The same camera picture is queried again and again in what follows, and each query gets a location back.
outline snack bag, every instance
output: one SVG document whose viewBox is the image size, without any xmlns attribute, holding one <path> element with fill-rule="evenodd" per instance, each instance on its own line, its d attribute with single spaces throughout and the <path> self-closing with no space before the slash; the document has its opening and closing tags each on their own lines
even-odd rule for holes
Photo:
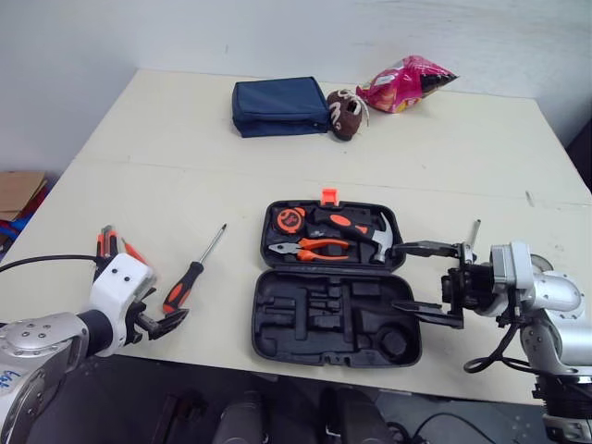
<svg viewBox="0 0 592 444">
<path fill-rule="evenodd" d="M 419 55 L 409 55 L 358 86 L 356 93 L 373 108 L 400 113 L 457 78 Z"/>
</svg>

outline blue bag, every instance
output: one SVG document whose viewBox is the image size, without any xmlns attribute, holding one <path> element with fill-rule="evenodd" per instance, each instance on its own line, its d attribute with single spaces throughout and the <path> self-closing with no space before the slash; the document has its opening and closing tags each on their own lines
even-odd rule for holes
<svg viewBox="0 0 592 444">
<path fill-rule="evenodd" d="M 327 132 L 329 110 L 313 77 L 239 81 L 232 121 L 242 137 Z"/>
</svg>

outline white table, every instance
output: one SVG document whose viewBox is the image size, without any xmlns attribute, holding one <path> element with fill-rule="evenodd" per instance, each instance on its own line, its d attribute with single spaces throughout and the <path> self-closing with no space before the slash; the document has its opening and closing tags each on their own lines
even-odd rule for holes
<svg viewBox="0 0 592 444">
<path fill-rule="evenodd" d="M 503 331 L 466 314 L 465 329 L 421 325 L 423 357 L 408 368 L 280 364 L 255 354 L 251 311 L 265 208 L 318 199 L 326 186 L 348 201 L 384 204 L 406 241 L 461 241 L 481 218 L 476 252 L 528 242 L 592 295 L 590 193 L 534 101 L 437 92 L 401 115 L 372 112 L 351 142 L 331 135 L 242 139 L 231 122 L 239 78 L 139 71 L 6 257 L 93 253 L 109 223 L 159 275 L 150 314 L 219 226 L 228 230 L 187 300 L 174 333 L 123 353 L 191 364 L 327 379 L 468 399 L 534 403 L 534 379 L 502 364 L 467 375 Z M 323 84 L 326 93 L 338 85 Z M 440 301 L 453 261 L 409 257 L 396 273 L 417 300 Z M 26 265 L 0 274 L 5 321 L 78 312 L 92 266 Z M 523 356 L 517 340 L 508 354 Z"/>
</svg>

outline white wall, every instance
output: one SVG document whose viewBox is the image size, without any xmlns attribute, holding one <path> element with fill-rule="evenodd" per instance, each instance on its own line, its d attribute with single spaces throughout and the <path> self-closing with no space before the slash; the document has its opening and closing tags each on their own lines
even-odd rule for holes
<svg viewBox="0 0 592 444">
<path fill-rule="evenodd" d="M 0 0 L 0 169 L 58 174 L 135 67 L 362 82 L 408 54 L 450 89 L 592 114 L 587 0 Z"/>
</svg>

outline tape measure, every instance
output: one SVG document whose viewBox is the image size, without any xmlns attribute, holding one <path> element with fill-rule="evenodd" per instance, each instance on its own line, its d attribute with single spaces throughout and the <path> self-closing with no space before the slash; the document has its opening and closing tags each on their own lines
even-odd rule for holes
<svg viewBox="0 0 592 444">
<path fill-rule="evenodd" d="M 304 208 L 286 208 L 280 211 L 276 217 L 276 226 L 280 231 L 286 234 L 295 234 L 304 227 Z"/>
</svg>

